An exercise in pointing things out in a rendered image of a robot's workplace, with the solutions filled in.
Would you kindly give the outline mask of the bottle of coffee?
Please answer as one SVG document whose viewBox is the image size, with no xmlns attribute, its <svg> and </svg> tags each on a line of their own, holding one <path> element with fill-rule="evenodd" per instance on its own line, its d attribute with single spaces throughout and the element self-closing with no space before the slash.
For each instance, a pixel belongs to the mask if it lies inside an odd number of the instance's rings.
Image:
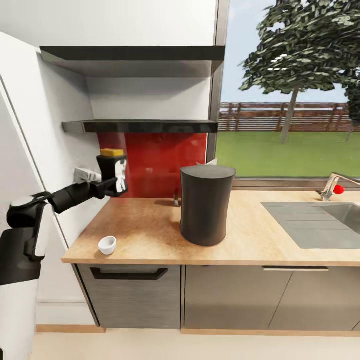
<svg viewBox="0 0 360 360">
<path fill-rule="evenodd" d="M 101 170 L 101 182 L 117 178 L 117 182 L 108 187 L 104 194 L 112 198 L 118 198 L 129 191 L 125 176 L 126 163 L 128 156 L 123 149 L 105 148 L 100 150 L 100 155 L 96 156 Z"/>
</svg>

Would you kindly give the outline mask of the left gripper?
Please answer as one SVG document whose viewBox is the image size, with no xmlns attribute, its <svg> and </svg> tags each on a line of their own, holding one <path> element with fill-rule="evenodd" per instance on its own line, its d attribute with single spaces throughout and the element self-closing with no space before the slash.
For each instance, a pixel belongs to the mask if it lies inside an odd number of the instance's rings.
<svg viewBox="0 0 360 360">
<path fill-rule="evenodd" d="M 90 181 L 83 183 L 74 183 L 68 185 L 67 187 L 63 187 L 74 202 L 74 205 L 78 205 L 79 203 L 83 203 L 93 197 L 96 197 L 98 200 L 102 200 L 106 197 L 105 190 L 107 190 L 111 185 L 116 183 L 118 178 L 111 178 L 105 181 Z"/>
</svg>

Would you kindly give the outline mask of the coffee cup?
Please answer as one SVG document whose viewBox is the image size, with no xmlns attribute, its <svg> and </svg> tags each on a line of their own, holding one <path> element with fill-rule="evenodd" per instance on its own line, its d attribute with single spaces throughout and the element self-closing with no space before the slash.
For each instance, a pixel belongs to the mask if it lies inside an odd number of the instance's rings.
<svg viewBox="0 0 360 360">
<path fill-rule="evenodd" d="M 111 255 L 115 251 L 116 246 L 117 240 L 113 236 L 107 236 L 106 238 L 102 239 L 98 244 L 99 249 L 105 255 Z"/>
</svg>

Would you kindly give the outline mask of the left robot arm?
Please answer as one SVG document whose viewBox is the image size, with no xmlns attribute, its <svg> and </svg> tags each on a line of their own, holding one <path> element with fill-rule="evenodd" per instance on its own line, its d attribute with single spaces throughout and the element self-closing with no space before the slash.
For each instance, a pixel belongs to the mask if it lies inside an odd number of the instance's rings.
<svg viewBox="0 0 360 360">
<path fill-rule="evenodd" d="M 74 169 L 74 184 L 53 193 L 39 192 L 9 205 L 0 236 L 0 360 L 30 360 L 34 348 L 40 262 L 48 248 L 55 213 L 60 214 L 118 181 L 105 181 L 95 171 Z"/>
</svg>

